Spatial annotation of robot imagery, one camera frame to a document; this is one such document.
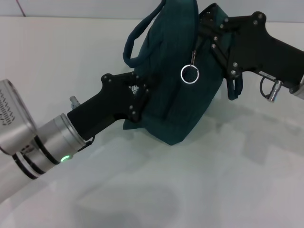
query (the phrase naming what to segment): zipper pull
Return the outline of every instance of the zipper pull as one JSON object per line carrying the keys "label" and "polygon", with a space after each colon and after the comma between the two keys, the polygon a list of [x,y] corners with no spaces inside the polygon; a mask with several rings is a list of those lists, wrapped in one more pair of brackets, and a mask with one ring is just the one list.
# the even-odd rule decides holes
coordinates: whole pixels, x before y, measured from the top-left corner
{"label": "zipper pull", "polygon": [[[190,65],[185,65],[185,66],[181,69],[181,71],[180,71],[180,77],[181,77],[182,81],[183,81],[184,83],[188,84],[188,85],[191,85],[191,84],[196,83],[197,80],[198,80],[199,77],[200,77],[200,71],[199,71],[199,69],[194,65],[195,56],[196,56],[196,50],[194,50],[194,51],[192,52],[192,58],[191,58],[191,63],[190,63]],[[194,80],[189,81],[189,80],[187,80],[186,78],[184,78],[184,77],[186,76],[186,75],[184,75],[184,70],[185,70],[186,68],[188,68],[188,67],[192,67],[192,68],[194,68],[194,69],[196,70],[196,78],[195,78]]]}
{"label": "zipper pull", "polygon": [[192,51],[192,58],[191,58],[190,66],[194,65],[195,56],[196,56],[196,50]]}

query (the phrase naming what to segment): bag handle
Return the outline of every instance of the bag handle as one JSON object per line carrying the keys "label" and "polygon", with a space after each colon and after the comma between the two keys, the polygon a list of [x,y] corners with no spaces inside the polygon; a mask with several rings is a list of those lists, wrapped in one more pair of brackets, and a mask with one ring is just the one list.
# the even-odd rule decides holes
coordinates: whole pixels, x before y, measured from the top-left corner
{"label": "bag handle", "polygon": [[227,79],[227,90],[228,90],[228,99],[233,101],[241,95],[243,90],[243,74],[241,74],[237,79]]}
{"label": "bag handle", "polygon": [[154,44],[151,45],[146,51],[140,52],[138,57],[131,58],[134,41],[146,30],[151,21],[157,16],[157,14],[159,14],[165,4],[166,0],[161,0],[159,6],[149,16],[143,19],[130,33],[123,50],[123,60],[130,68],[135,68],[142,64],[162,42],[162,40],[154,42]]}

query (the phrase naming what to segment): metal key ring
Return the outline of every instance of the metal key ring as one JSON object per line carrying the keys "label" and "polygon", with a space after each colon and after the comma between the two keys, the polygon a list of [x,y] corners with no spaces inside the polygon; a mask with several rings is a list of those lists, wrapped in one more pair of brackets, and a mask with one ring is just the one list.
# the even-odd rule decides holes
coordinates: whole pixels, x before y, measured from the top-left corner
{"label": "metal key ring", "polygon": [[[186,68],[188,68],[188,67],[193,67],[193,68],[196,69],[196,71],[197,71],[196,79],[195,79],[193,82],[187,82],[187,81],[183,78],[183,76],[182,76],[183,71],[184,71]],[[188,84],[188,85],[191,85],[191,84],[196,83],[197,80],[199,79],[199,77],[200,77],[200,71],[199,71],[199,69],[198,69],[196,66],[194,66],[194,65],[186,65],[186,66],[184,66],[184,67],[181,69],[181,71],[180,71],[180,77],[181,77],[181,79],[182,79],[182,81],[183,81],[184,83],[186,83],[186,84]]]}

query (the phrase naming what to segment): silver cylindrical joint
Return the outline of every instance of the silver cylindrical joint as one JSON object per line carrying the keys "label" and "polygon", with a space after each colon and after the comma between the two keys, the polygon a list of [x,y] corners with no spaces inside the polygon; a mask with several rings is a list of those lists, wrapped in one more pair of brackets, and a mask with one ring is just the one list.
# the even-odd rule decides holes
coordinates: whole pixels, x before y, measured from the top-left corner
{"label": "silver cylindrical joint", "polygon": [[0,150],[14,155],[36,135],[36,127],[13,84],[0,81]]}
{"label": "silver cylindrical joint", "polygon": [[24,174],[31,179],[34,180],[41,176],[40,173],[33,169],[31,162],[28,162],[21,152],[15,153],[12,158],[15,160],[16,164],[24,172]]}
{"label": "silver cylindrical joint", "polygon": [[44,174],[55,166],[37,145],[35,139],[24,147],[21,153],[29,161],[31,167],[40,174]]}
{"label": "silver cylindrical joint", "polygon": [[276,96],[282,87],[283,82],[280,80],[276,80],[274,86],[272,87],[269,98],[267,99],[269,102],[274,102],[276,100]]}
{"label": "silver cylindrical joint", "polygon": [[38,129],[38,137],[47,152],[57,161],[72,158],[85,145],[65,114]]}

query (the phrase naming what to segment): teal bag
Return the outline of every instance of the teal bag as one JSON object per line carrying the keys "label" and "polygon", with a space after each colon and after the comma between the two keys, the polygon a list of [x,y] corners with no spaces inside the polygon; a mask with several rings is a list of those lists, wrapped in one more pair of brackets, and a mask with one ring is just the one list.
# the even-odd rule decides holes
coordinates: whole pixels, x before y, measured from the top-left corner
{"label": "teal bag", "polygon": [[[215,3],[201,14],[211,12],[212,20],[218,26],[227,17]],[[156,16],[138,57],[131,58],[134,41]],[[141,121],[126,120],[124,129],[144,127],[155,137],[173,145],[183,141],[205,113],[222,84],[224,70],[211,53],[210,39],[198,36],[199,22],[196,0],[162,0],[129,35],[123,53],[125,63],[135,68],[139,77],[152,77],[159,83]],[[231,42],[230,34],[222,39],[227,52]],[[200,76],[196,83],[188,85],[181,80],[181,69],[190,64],[194,50],[194,65]],[[242,85],[242,77],[235,83],[227,81],[229,99],[234,100],[240,95]]]}

